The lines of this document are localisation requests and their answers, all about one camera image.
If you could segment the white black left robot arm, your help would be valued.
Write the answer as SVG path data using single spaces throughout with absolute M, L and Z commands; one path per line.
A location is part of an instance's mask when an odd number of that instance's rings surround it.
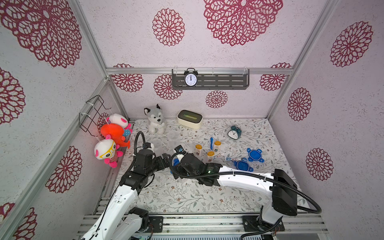
M 122 218 L 148 184 L 148 178 L 170 166 L 170 155 L 157 157 L 151 150 L 142 149 L 135 154 L 133 163 L 133 168 L 122 176 L 104 212 L 83 235 L 83 240 L 125 240 L 136 232 L 153 231 L 146 210 L 133 208 L 124 221 Z

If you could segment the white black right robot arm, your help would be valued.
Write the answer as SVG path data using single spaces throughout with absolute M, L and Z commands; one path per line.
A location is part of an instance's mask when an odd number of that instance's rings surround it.
M 272 174 L 255 174 L 236 170 L 217 163 L 203 163 L 193 154 L 175 155 L 180 162 L 170 164 L 175 178 L 195 179 L 200 185 L 231 187 L 264 194 L 270 198 L 259 215 L 259 225 L 279 223 L 283 217 L 298 214 L 297 185 L 282 170 Z

